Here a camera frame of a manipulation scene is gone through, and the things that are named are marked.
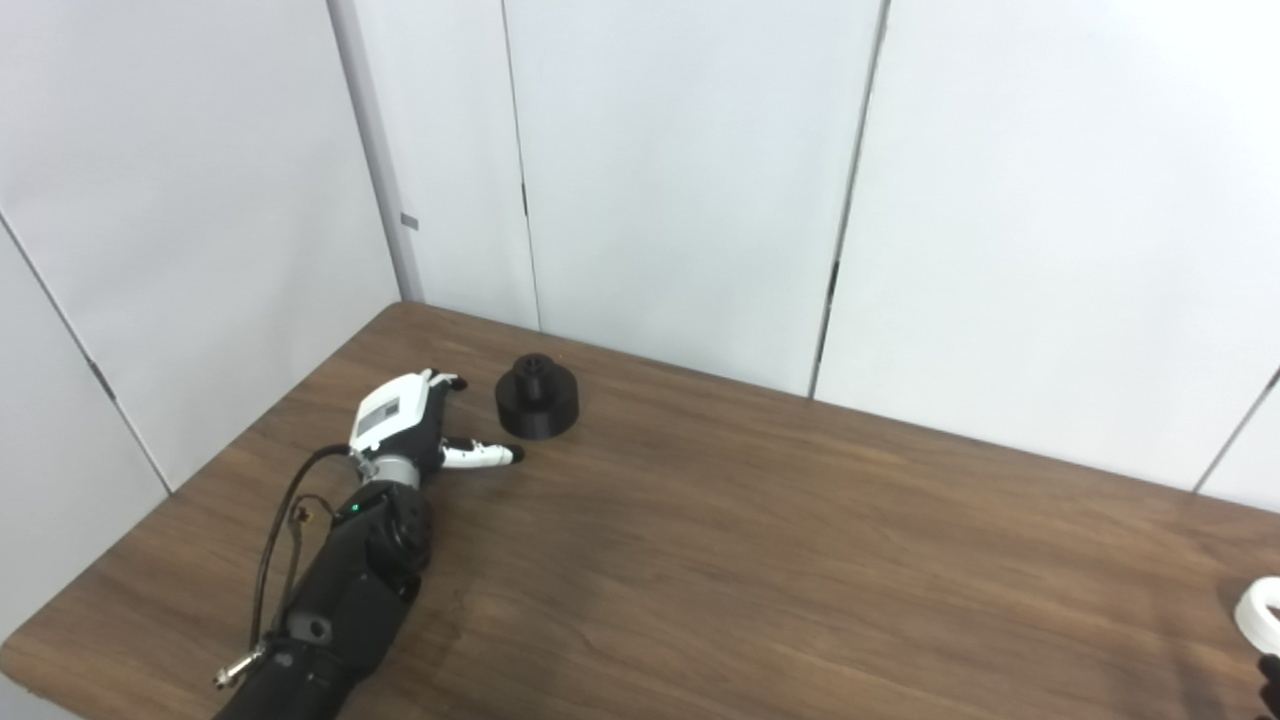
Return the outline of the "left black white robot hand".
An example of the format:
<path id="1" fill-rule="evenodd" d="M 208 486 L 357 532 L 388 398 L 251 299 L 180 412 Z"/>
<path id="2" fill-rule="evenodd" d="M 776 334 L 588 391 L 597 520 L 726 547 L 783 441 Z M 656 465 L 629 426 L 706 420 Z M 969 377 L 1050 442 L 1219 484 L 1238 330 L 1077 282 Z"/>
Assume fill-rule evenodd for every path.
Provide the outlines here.
<path id="1" fill-rule="evenodd" d="M 486 443 L 444 432 L 447 400 L 468 387 L 465 378 L 428 368 L 388 380 L 360 404 L 349 456 L 360 482 L 419 489 L 439 470 L 503 468 L 524 461 L 517 445 Z"/>

